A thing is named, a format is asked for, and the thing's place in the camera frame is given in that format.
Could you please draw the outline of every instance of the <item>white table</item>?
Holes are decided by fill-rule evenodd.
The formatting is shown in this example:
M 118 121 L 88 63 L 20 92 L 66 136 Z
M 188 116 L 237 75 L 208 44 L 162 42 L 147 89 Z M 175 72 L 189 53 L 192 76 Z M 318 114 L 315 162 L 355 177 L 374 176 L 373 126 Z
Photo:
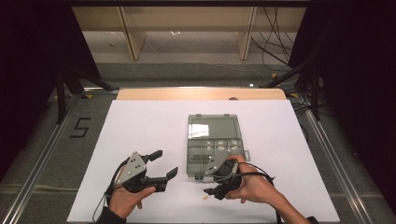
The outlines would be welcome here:
M 68 222 L 92 222 L 93 211 L 119 164 L 132 152 L 163 156 L 148 163 L 148 176 L 164 176 L 178 166 L 166 192 L 155 193 L 128 217 L 139 223 L 268 223 L 275 210 L 266 204 L 203 200 L 202 184 L 186 173 L 188 115 L 236 114 L 251 163 L 275 176 L 275 186 L 306 217 L 338 222 L 290 102 L 113 101 L 81 183 Z

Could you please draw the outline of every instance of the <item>clear plastic box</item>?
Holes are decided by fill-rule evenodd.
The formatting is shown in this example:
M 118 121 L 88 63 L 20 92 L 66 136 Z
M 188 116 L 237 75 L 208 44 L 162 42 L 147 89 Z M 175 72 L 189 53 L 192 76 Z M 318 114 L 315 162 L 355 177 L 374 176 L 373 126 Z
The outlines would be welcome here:
M 202 178 L 209 157 L 227 151 L 245 155 L 236 115 L 189 115 L 187 145 L 188 177 Z

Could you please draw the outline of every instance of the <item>black sleeve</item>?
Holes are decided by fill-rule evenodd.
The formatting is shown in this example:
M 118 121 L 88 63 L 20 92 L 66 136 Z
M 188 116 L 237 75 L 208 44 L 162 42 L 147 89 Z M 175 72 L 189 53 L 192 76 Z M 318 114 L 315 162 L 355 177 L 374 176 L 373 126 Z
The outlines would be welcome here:
M 311 224 L 319 224 L 315 217 L 308 217 L 307 219 L 309 222 L 311 222 Z
M 126 218 L 122 218 L 114 214 L 108 207 L 103 207 L 102 214 L 95 224 L 125 224 Z

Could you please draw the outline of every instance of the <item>metal rail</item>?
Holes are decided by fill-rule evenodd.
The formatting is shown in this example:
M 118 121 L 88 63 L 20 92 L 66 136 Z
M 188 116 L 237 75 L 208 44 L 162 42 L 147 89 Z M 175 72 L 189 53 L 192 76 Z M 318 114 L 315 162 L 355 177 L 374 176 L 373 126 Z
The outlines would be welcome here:
M 332 170 L 334 171 L 334 174 L 337 177 L 338 182 L 340 183 L 340 186 L 345 193 L 347 200 L 349 201 L 349 204 L 352 208 L 353 213 L 355 214 L 356 219 L 359 221 L 360 224 L 374 223 L 367 212 L 366 205 L 361 199 L 358 191 L 353 186 L 352 181 L 350 180 L 343 164 L 339 160 L 337 153 L 332 147 L 332 143 L 330 142 L 327 134 L 323 130 L 320 121 L 317 121 L 315 119 L 311 111 L 308 110 L 306 114 L 323 148 L 323 151 L 326 154 Z
M 40 157 L 37 159 L 35 166 L 32 172 L 27 177 L 26 181 L 21 187 L 18 196 L 14 200 L 13 204 L 9 207 L 7 215 L 3 220 L 3 224 L 11 224 L 17 223 L 21 217 L 21 214 L 26 207 L 30 197 L 32 196 L 33 190 L 35 189 L 35 185 L 38 182 L 40 176 L 43 174 L 43 171 L 50 160 L 50 156 L 52 154 L 53 149 L 59 142 L 59 139 L 63 133 L 64 126 L 67 123 L 71 112 L 73 111 L 76 103 L 78 102 L 80 95 L 73 95 L 70 99 L 70 105 L 67 108 L 67 113 L 64 116 L 64 119 L 59 124 L 56 124 L 49 141 L 45 145 L 43 151 L 40 154 Z

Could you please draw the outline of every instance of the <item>hand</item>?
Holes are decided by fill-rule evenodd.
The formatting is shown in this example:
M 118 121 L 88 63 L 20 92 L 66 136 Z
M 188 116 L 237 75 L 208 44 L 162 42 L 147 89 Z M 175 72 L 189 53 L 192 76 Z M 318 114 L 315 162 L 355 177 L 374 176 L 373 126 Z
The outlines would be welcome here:
M 241 155 L 229 157 L 238 163 L 245 162 Z M 247 164 L 239 164 L 241 173 L 257 172 L 257 169 Z M 286 197 L 272 186 L 260 175 L 244 175 L 239 189 L 230 191 L 225 195 L 226 199 L 241 199 L 241 203 L 246 200 L 254 203 L 268 203 L 283 217 L 289 224 L 310 223 L 303 215 L 297 211 Z
M 229 160 L 235 160 L 238 163 L 245 162 L 241 155 L 233 155 Z M 256 168 L 247 164 L 239 164 L 241 173 L 258 172 Z M 225 195 L 226 199 L 241 199 L 241 203 L 246 200 L 254 203 L 268 203 L 272 205 L 283 195 L 277 191 L 265 178 L 259 175 L 244 175 L 241 187 Z
M 118 188 L 113 191 L 109 209 L 119 217 L 127 218 L 134 208 L 143 208 L 142 200 L 155 192 L 154 187 L 143 189 L 138 193 L 131 193 L 125 188 Z

